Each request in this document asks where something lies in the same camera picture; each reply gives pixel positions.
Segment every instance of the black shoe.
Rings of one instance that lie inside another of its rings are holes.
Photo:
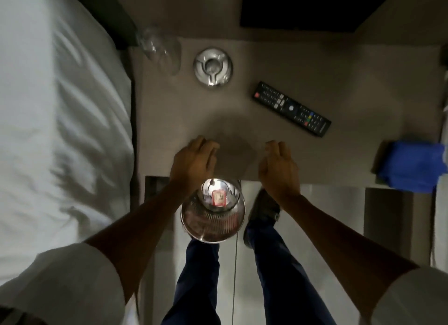
[[[280,215],[280,206],[276,201],[266,192],[264,188],[258,193],[254,206],[252,207],[249,214],[249,223],[253,220],[261,220],[272,226],[278,221]],[[249,238],[247,237],[247,226],[244,230],[243,235],[244,244],[252,248],[249,243]]]

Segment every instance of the black remote control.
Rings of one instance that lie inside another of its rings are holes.
[[[260,82],[253,98],[314,135],[322,137],[332,122],[322,115],[282,94],[265,82]]]

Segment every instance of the blue object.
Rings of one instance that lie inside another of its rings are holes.
[[[445,146],[436,143],[395,141],[378,172],[389,187],[415,193],[431,193],[439,176],[447,173]]]
[[[263,288],[266,324],[336,325],[303,267],[274,227],[266,221],[252,220],[247,234]],[[190,241],[174,303],[162,325],[221,325],[215,311],[218,250],[218,244]]]

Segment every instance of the red label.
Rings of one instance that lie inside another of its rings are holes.
[[[216,207],[225,207],[227,204],[226,194],[224,189],[217,189],[211,193],[211,200],[213,206]]]

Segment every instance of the white sleeve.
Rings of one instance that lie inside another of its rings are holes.
[[[378,301],[371,324],[448,324],[448,274],[421,267],[399,277]]]
[[[77,243],[39,254],[30,267],[0,287],[0,305],[48,325],[119,325],[125,298],[109,259]]]

